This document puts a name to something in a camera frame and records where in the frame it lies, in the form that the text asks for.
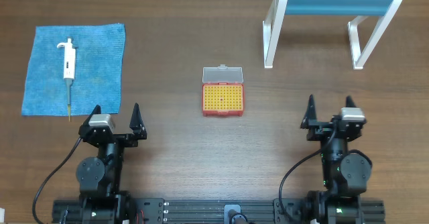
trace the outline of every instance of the white object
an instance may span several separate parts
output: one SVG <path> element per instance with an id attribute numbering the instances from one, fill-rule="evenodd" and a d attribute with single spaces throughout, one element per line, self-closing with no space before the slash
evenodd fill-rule
<path id="1" fill-rule="evenodd" d="M 0 208 L 0 223 L 5 222 L 5 209 Z"/>
<path id="2" fill-rule="evenodd" d="M 74 68 L 76 66 L 76 49 L 73 46 L 72 38 L 67 38 L 67 42 L 59 43 L 57 48 L 64 47 L 64 79 L 74 80 Z"/>
<path id="3" fill-rule="evenodd" d="M 362 70 L 363 65 L 368 60 L 369 55 L 374 50 L 375 45 L 377 45 L 380 37 L 383 35 L 387 26 L 389 25 L 391 19 L 395 15 L 397 9 L 400 7 L 402 0 L 393 0 L 386 11 L 386 14 L 380 17 L 375 25 L 374 31 L 371 34 L 371 37 L 368 40 L 367 45 L 364 47 L 361 53 L 361 45 L 359 44 L 359 35 L 357 33 L 357 26 L 367 19 L 367 16 L 357 16 L 354 20 L 350 21 L 347 24 L 349 28 L 349 38 L 350 38 L 350 49 L 351 57 L 353 60 L 353 69 Z"/>
<path id="4" fill-rule="evenodd" d="M 389 25 L 395 15 L 402 0 L 393 0 L 386 11 L 386 14 L 379 18 L 375 29 L 369 38 L 369 41 L 361 53 L 357 26 L 367 18 L 367 16 L 357 16 L 348 23 L 350 47 L 355 70 L 363 69 L 363 65 L 377 45 L 381 35 Z M 273 68 L 275 49 L 279 40 L 280 30 L 283 24 L 283 18 L 286 12 L 288 0 L 273 0 L 268 10 L 267 16 L 263 21 L 263 63 L 265 68 Z"/>
<path id="5" fill-rule="evenodd" d="M 282 29 L 287 3 L 288 0 L 273 0 L 267 17 L 262 22 L 263 64 L 265 68 L 273 68 L 275 49 L 277 48 L 280 30 Z"/>

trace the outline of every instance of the blue cloth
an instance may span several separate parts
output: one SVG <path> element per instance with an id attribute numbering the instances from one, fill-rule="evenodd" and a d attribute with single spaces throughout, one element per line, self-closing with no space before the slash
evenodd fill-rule
<path id="1" fill-rule="evenodd" d="M 97 104 L 103 113 L 118 113 L 125 47 L 125 27 L 121 23 L 37 27 L 21 114 L 68 115 L 64 48 L 56 47 L 60 42 L 67 42 L 67 37 L 73 38 L 76 46 L 72 115 L 88 115 Z"/>

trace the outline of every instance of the blue bar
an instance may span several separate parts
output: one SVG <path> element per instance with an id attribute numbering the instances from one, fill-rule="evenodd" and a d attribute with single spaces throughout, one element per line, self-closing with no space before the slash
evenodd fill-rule
<path id="1" fill-rule="evenodd" d="M 288 0 L 287 15 L 383 16 L 393 0 Z"/>

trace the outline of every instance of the wooden tabletop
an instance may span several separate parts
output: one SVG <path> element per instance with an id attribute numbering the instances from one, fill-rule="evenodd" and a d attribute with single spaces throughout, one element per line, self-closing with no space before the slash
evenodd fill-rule
<path id="1" fill-rule="evenodd" d="M 429 0 L 404 0 L 363 70 L 353 70 L 353 17 L 285 16 L 274 68 L 263 67 L 262 20 L 272 0 L 0 0 L 0 207 L 5 220 L 33 221 L 32 201 L 64 159 L 85 116 L 22 117 L 27 63 L 37 25 L 124 23 L 117 133 L 140 104 L 148 139 L 125 150 L 121 189 L 135 197 L 277 197 L 280 180 L 316 151 L 299 128 L 310 94 L 328 121 L 352 95 L 368 123 L 350 143 L 374 163 L 364 197 L 383 199 L 388 223 L 427 223 L 429 197 Z M 361 42 L 376 19 L 359 26 Z M 204 66 L 243 67 L 242 117 L 203 117 Z M 76 198 L 77 164 L 96 156 L 82 143 L 46 185 L 52 201 Z M 324 190 L 320 158 L 286 181 L 285 197 Z"/>

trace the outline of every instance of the black cable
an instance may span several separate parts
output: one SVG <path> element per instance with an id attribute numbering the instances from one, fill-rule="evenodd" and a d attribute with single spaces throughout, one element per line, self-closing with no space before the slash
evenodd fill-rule
<path id="1" fill-rule="evenodd" d="M 77 140 L 76 140 L 76 143 L 74 144 L 74 146 L 73 146 L 73 148 L 72 148 L 72 150 L 70 151 L 70 153 L 68 153 L 68 155 L 67 155 L 67 157 L 61 162 L 61 164 L 59 165 L 59 166 L 57 166 L 57 168 L 55 168 L 55 170 L 54 171 L 52 171 L 49 175 L 48 175 L 48 177 L 46 177 L 46 179 L 45 179 L 45 181 L 43 181 L 43 183 L 42 183 L 42 185 L 40 186 L 40 188 L 39 188 L 39 190 L 38 190 L 38 192 L 36 193 L 36 195 L 35 195 L 35 197 L 34 197 L 34 200 L 33 200 L 33 208 L 32 208 L 32 211 L 33 211 L 33 218 L 34 218 L 34 220 L 36 220 L 36 222 L 37 223 L 39 223 L 39 224 L 44 224 L 42 221 L 40 221 L 40 219 L 38 218 L 38 216 L 37 216 L 37 214 L 36 214 L 36 203 L 37 203 L 37 201 L 38 201 L 38 198 L 39 198 L 39 196 L 40 196 L 40 193 L 41 193 L 41 191 L 43 190 L 43 187 L 45 187 L 45 184 L 48 182 L 48 180 L 59 170 L 59 169 L 61 169 L 61 167 L 67 162 L 67 160 L 72 156 L 72 154 L 73 154 L 73 152 L 76 150 L 76 148 L 78 147 L 78 145 L 79 145 L 79 143 L 80 143 L 80 141 L 81 141 L 82 139 L 81 138 L 78 138 Z"/>
<path id="2" fill-rule="evenodd" d="M 329 137 L 328 142 L 321 147 L 319 150 L 317 150 L 316 152 L 314 152 L 313 154 L 310 154 L 309 156 L 306 156 L 305 158 L 303 158 L 302 160 L 300 160 L 298 163 L 296 163 L 294 166 L 292 166 L 292 168 L 290 168 L 290 170 L 284 175 L 282 182 L 280 183 L 280 187 L 279 187 L 279 203 L 280 203 L 280 207 L 282 208 L 283 214 L 286 216 L 286 218 L 288 218 L 290 221 L 295 221 L 294 218 L 289 215 L 289 213 L 284 209 L 284 205 L 283 205 L 283 201 L 282 201 L 282 191 L 283 191 L 283 185 L 284 182 L 286 181 L 286 179 L 288 178 L 288 176 L 292 173 L 292 171 L 294 171 L 299 165 L 301 165 L 302 163 L 304 163 L 305 161 L 307 161 L 308 159 L 311 159 L 312 157 L 315 157 L 316 155 L 318 155 L 319 153 L 321 153 L 323 150 L 325 150 L 327 147 L 329 147 L 330 143 L 332 143 L 332 140 L 334 139 L 336 134 L 336 124 L 334 123 L 333 125 L 333 131 L 332 134 Z"/>
<path id="3" fill-rule="evenodd" d="M 364 153 L 360 152 L 359 150 L 350 150 L 349 154 L 358 154 L 358 155 L 364 157 L 364 159 L 366 159 L 368 161 L 371 168 L 373 167 L 373 162 L 369 159 L 369 157 L 366 156 Z"/>

